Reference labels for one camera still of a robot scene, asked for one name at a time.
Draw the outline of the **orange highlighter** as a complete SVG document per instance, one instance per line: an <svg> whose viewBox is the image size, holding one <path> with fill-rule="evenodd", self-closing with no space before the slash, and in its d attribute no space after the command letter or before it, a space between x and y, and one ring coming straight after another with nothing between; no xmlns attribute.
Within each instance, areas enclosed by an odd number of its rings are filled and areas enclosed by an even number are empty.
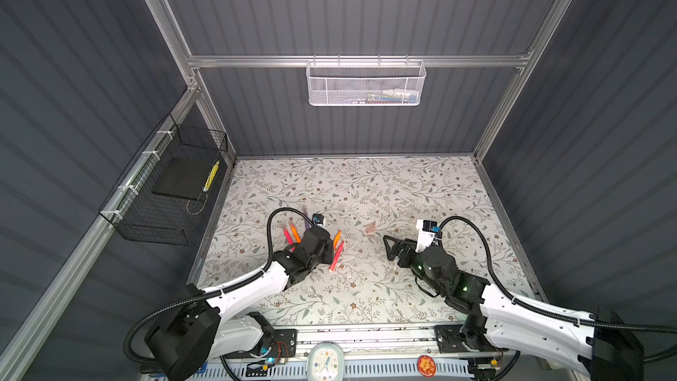
<svg viewBox="0 0 677 381"><path fill-rule="evenodd" d="M290 220L288 225L289 225L289 233L290 233L290 237L289 237L289 240L288 240L289 243L301 243L301 238L299 236L296 225L294 225L294 222L292 222Z"/></svg>
<svg viewBox="0 0 677 381"><path fill-rule="evenodd" d="M340 238L341 238L341 230L339 230L333 240L333 249L336 250L339 246L340 243Z"/></svg>

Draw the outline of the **pink highlighter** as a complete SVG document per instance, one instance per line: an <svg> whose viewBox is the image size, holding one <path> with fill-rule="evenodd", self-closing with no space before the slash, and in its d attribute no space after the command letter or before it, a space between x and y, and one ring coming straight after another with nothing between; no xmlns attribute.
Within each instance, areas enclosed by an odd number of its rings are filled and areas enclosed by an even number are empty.
<svg viewBox="0 0 677 381"><path fill-rule="evenodd" d="M334 272L336 270L336 268L338 266L338 262L340 260L340 256L343 253L344 248L345 248L345 241L342 241L338 245L337 250L335 250L333 262L331 263L331 266L330 266L330 269L329 269L330 272Z"/></svg>
<svg viewBox="0 0 677 381"><path fill-rule="evenodd" d="M282 229L283 229L284 236L287 239L287 243L288 244L294 244L294 240L293 240L289 230L286 228L286 226L282 226Z"/></svg>

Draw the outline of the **purple highlighter pen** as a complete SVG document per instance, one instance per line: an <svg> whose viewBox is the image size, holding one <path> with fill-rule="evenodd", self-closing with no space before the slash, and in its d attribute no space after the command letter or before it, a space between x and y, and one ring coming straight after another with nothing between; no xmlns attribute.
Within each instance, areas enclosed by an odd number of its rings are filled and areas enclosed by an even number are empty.
<svg viewBox="0 0 677 381"><path fill-rule="evenodd" d="M305 206L303 206L301 208L301 211L303 212L305 229L308 230L311 227L312 223L311 223L310 217L308 215L307 208Z"/></svg>

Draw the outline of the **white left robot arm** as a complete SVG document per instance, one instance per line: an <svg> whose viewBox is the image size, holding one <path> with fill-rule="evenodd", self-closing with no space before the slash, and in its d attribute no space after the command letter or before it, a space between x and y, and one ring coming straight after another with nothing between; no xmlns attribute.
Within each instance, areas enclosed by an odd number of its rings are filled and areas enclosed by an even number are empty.
<svg viewBox="0 0 677 381"><path fill-rule="evenodd" d="M251 282L242 277L208 291L188 285L189 293L198 293L202 299L164 310L146 333L154 365L170 380L185 380L217 356L266 354L273 342L273 328L267 320L257 312L237 320L234 316L303 282L317 266L329 265L333 258L331 235L313 226L301 242L274 252L266 271L250 273Z"/></svg>

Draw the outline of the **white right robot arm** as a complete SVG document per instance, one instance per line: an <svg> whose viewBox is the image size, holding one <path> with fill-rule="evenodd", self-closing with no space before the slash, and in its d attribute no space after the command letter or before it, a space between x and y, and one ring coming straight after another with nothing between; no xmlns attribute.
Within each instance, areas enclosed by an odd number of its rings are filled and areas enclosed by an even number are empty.
<svg viewBox="0 0 677 381"><path fill-rule="evenodd" d="M633 333L598 328L586 312L509 297L489 280L461 271L440 245L385 236L386 257L410 269L420 290L466 316L455 333L471 351L510 349L592 380L641 380L644 348Z"/></svg>

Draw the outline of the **red round sticker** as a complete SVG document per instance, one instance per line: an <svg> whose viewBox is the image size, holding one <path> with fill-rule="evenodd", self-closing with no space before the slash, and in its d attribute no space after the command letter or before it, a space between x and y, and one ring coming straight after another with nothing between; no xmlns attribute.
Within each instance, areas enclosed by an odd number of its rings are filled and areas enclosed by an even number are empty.
<svg viewBox="0 0 677 381"><path fill-rule="evenodd" d="M417 370L423 377L434 377L437 373L437 365L431 356L420 356L417 360Z"/></svg>

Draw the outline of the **white analog clock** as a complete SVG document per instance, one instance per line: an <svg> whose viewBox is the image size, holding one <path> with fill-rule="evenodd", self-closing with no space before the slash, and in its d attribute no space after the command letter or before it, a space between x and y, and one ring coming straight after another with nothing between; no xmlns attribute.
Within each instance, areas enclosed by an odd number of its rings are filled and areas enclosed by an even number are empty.
<svg viewBox="0 0 677 381"><path fill-rule="evenodd" d="M317 344L307 359L308 381L342 381L346 374L343 349L332 342Z"/></svg>

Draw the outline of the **yellow highlighter in basket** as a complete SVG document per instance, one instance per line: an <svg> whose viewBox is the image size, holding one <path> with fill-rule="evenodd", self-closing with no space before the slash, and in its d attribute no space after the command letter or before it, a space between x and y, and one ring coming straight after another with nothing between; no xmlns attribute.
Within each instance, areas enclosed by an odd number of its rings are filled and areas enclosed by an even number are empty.
<svg viewBox="0 0 677 381"><path fill-rule="evenodd" d="M211 187L212 187L212 185L213 185L213 181L215 180L215 177L216 177L217 174L218 174L219 168L220 168L220 161L217 160L217 161L213 164L213 167L211 168L211 170L210 170L210 172L209 172L209 174L208 174L208 176L207 176L207 178L206 178L206 182L205 182L205 184L204 184L204 186L203 186L202 192L208 193L209 190L211 190Z"/></svg>

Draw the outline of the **black pad in basket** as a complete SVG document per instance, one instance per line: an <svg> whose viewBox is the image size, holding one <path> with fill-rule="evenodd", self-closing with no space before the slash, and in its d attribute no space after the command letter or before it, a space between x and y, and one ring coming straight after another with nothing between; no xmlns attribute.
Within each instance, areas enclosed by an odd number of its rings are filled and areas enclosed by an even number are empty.
<svg viewBox="0 0 677 381"><path fill-rule="evenodd" d="M173 199L198 200L207 194L202 189L214 163L174 157L160 171L152 193Z"/></svg>

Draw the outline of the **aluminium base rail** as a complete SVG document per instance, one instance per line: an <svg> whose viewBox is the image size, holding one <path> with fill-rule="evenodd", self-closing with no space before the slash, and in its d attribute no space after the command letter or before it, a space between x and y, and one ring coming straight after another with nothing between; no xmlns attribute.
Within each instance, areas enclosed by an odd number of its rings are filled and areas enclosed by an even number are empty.
<svg viewBox="0 0 677 381"><path fill-rule="evenodd" d="M266 354L217 356L189 379L308 380L308 355L322 342L343 349L343 380L490 380L514 366L514 354L508 349L469 350L455 335L461 326L460 322L276 326ZM419 374L417 360L423 355L434 359L434 377Z"/></svg>

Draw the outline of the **aluminium enclosure frame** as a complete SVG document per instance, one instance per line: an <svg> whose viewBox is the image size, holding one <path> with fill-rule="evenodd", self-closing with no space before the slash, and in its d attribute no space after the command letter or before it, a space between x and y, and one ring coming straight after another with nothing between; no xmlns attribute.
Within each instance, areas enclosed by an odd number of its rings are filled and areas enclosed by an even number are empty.
<svg viewBox="0 0 677 381"><path fill-rule="evenodd" d="M199 107L207 125L218 131L225 128L216 109L213 97L208 91L201 70L206 68L301 68L309 61L307 56L198 56L192 54L180 24L169 0L145 0L146 6L160 29L160 33L181 72L186 90L170 111L163 125L172 125L185 119L193 106ZM529 51L521 55L509 56L428 56L421 61L429 68L497 68L508 67L516 71L514 78L505 90L498 108L492 114L486 130L479 140L472 156L482 161L507 116L525 88L528 79L535 71L548 44L560 26L564 15L573 0L554 0L543 19L541 27L531 43ZM103 217L98 216L86 231L79 244L56 274L41 299L26 317L12 341L1 355L1 378L3 380L21 380L35 360L45 341L61 319L65 309L71 303L94 263L100 257L114 227Z"/></svg>

